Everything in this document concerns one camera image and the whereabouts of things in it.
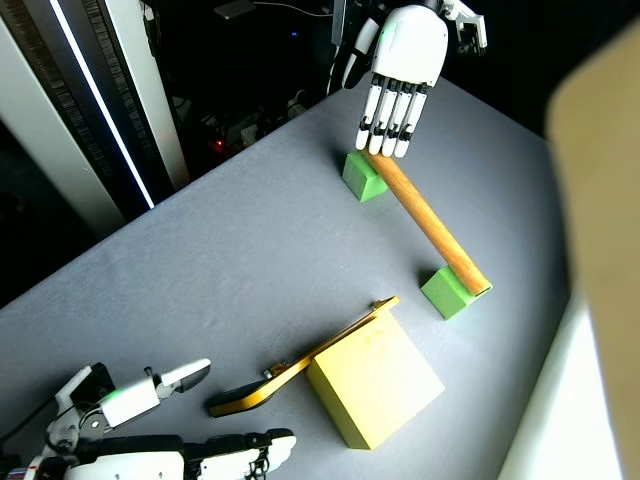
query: green cube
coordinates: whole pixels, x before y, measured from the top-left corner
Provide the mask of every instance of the green cube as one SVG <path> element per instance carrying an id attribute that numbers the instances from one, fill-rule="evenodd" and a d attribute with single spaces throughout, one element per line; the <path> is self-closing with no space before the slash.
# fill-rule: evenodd
<path id="1" fill-rule="evenodd" d="M 382 177 L 359 151 L 347 155 L 342 178 L 361 202 L 366 202 L 388 189 Z"/>
<path id="2" fill-rule="evenodd" d="M 485 291 L 478 296 L 474 296 L 449 266 L 438 270 L 420 290 L 433 303 L 433 306 L 438 309 L 445 320 L 450 319 L 464 307 L 471 305 L 487 293 Z"/>

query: gray table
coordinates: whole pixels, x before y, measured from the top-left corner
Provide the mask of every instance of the gray table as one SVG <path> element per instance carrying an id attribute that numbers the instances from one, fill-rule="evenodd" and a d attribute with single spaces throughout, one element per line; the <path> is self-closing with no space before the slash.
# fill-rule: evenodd
<path id="1" fill-rule="evenodd" d="M 201 385 L 120 433 L 203 441 L 287 427 L 299 443 L 274 479 L 495 478 L 568 296 L 548 148 L 438 83 L 402 166 L 495 287 L 445 322 L 418 289 L 442 259 L 391 193 L 359 204 L 340 178 L 365 83 L 0 311 L 0 432 L 85 364 L 102 361 L 118 385 L 146 365 L 163 371 L 208 356 L 214 368 Z M 446 391 L 376 451 L 346 448 L 304 375 L 256 410 L 221 419 L 203 411 L 212 393 L 257 380 L 391 295 Z M 7 449 L 28 460 L 50 418 Z"/>

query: yellow box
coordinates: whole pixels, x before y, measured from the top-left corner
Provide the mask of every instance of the yellow box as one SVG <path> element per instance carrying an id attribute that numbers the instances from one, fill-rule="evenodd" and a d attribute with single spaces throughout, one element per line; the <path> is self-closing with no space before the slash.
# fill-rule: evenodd
<path id="1" fill-rule="evenodd" d="M 389 312 L 316 355 L 307 377 L 347 445 L 369 450 L 444 391 Z"/>

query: wooden rod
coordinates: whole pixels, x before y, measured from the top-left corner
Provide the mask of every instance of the wooden rod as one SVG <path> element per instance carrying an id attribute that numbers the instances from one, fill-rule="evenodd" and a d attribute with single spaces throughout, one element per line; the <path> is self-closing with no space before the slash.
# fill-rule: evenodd
<path id="1" fill-rule="evenodd" d="M 488 290 L 491 287 L 489 280 L 453 238 L 453 235 L 396 162 L 383 155 L 363 153 L 467 289 L 473 295 L 479 295 Z"/>

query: led light strip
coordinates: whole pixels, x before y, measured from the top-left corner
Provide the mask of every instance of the led light strip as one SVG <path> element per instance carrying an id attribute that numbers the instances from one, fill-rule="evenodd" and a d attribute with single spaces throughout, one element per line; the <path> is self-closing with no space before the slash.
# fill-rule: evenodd
<path id="1" fill-rule="evenodd" d="M 60 24 L 60 27 L 64 32 L 64 36 L 67 38 L 67 42 L 69 42 L 69 46 L 73 51 L 73 55 L 76 57 L 76 61 L 80 66 L 80 70 L 82 70 L 82 74 L 84 75 L 84 78 L 87 81 L 87 84 L 89 84 L 91 93 L 93 93 L 93 96 L 96 99 L 96 102 L 98 102 L 98 106 L 100 107 L 102 116 L 107 121 L 109 130 L 111 130 L 111 134 L 113 135 L 113 138 L 115 138 L 116 143 L 118 144 L 118 147 L 122 152 L 122 156 L 127 162 L 127 166 L 129 167 L 129 170 L 131 170 L 133 178 L 136 180 L 136 183 L 138 184 L 138 187 L 140 188 L 140 191 L 142 192 L 144 199 L 147 201 L 149 208 L 155 207 L 153 200 L 151 200 L 151 196 L 149 196 L 147 187 L 145 187 L 144 183 L 142 182 L 142 178 L 140 178 L 138 169 L 133 163 L 133 159 L 131 158 L 131 155 L 129 155 L 129 151 L 127 150 L 127 147 L 124 144 L 122 137 L 120 136 L 120 132 L 118 132 L 118 128 L 116 127 L 116 124 L 113 121 L 113 118 L 111 118 L 111 114 L 107 109 L 107 105 L 104 103 L 104 99 L 102 98 L 102 95 L 100 95 L 100 90 L 98 90 L 98 86 L 96 85 L 96 82 L 93 79 L 93 75 L 91 75 L 89 66 L 87 65 L 87 62 L 85 61 L 84 56 L 80 51 L 78 42 L 76 42 L 76 37 L 73 35 L 73 32 L 71 31 L 71 27 L 69 27 L 69 23 L 67 22 L 67 17 L 64 16 L 64 12 L 62 11 L 62 8 L 60 8 L 60 4 L 58 3 L 58 0 L 49 0 L 49 3 L 51 4 L 51 8 L 53 8 L 53 12 L 56 14 L 58 23 Z"/>

